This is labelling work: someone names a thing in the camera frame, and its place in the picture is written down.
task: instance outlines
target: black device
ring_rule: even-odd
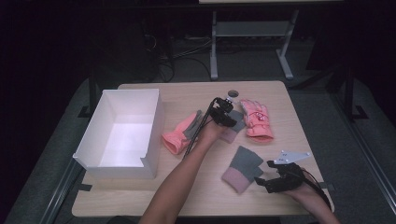
[[[194,135],[192,136],[192,139],[187,147],[186,153],[184,154],[185,158],[191,151],[192,145],[195,142],[195,138],[198,136],[198,133],[201,131],[201,129],[206,125],[206,120],[209,117],[212,117],[213,121],[215,121],[218,125],[222,125],[225,127],[233,127],[236,124],[236,120],[232,119],[228,113],[230,113],[233,110],[233,100],[232,98],[237,97],[238,92],[237,91],[228,91],[228,97],[226,97],[224,100],[216,97],[213,99],[213,101],[210,103],[209,108],[206,110],[206,113],[198,126],[197,130],[195,131]]]
[[[280,178],[264,180],[254,177],[254,179],[258,185],[264,186],[268,193],[297,189],[303,184],[304,181],[301,177],[304,177],[304,173],[296,163],[275,164],[273,161],[268,161],[267,164],[269,167],[277,169]]]
[[[299,165],[294,162],[289,164],[275,164],[274,161],[268,161],[267,164],[271,168],[276,168],[280,177],[271,180],[265,180],[258,177],[254,177],[254,179],[258,185],[264,186],[267,189],[268,193],[297,189],[303,184],[303,182],[305,182],[312,189],[314,189],[318,193],[318,195],[324,200],[324,202],[329,206],[329,208],[332,209],[329,199],[318,185],[316,179],[307,172],[314,178],[316,184],[308,180],[304,175],[304,172],[306,171],[301,169]]]

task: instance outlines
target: pink glove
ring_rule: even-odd
[[[198,110],[181,121],[171,133],[163,133],[163,144],[172,154],[179,154],[189,145],[192,136],[199,126],[202,111]]]
[[[247,136],[260,143],[272,141],[274,136],[270,128],[267,107],[257,101],[241,100],[240,102],[245,111],[244,120],[247,125]]]

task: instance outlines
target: open cardboard box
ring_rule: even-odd
[[[96,178],[154,178],[163,124],[158,89],[105,90],[73,158]]]

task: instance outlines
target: hand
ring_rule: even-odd
[[[303,173],[305,178],[307,178],[309,181],[315,184],[314,179],[307,172],[303,172]],[[283,193],[289,195],[291,198],[293,198],[299,203],[300,201],[306,201],[306,199],[310,197],[318,196],[320,198],[317,192],[314,189],[312,189],[309,185],[307,185],[305,182],[303,182],[303,184],[299,188],[293,190],[287,190],[284,191]]]
[[[198,142],[214,143],[226,129],[227,127],[218,125],[209,116],[207,117],[205,126],[199,133]]]
[[[313,178],[309,174],[304,172],[304,176],[315,184]],[[319,223],[340,223],[324,200],[305,182],[299,188],[287,190],[283,193],[300,203]]]

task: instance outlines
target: forearm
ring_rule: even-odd
[[[319,196],[307,196],[294,198],[299,202],[320,224],[338,224],[340,223],[332,210]]]
[[[212,144],[213,142],[197,143],[191,153],[165,178],[139,223],[175,223]]]

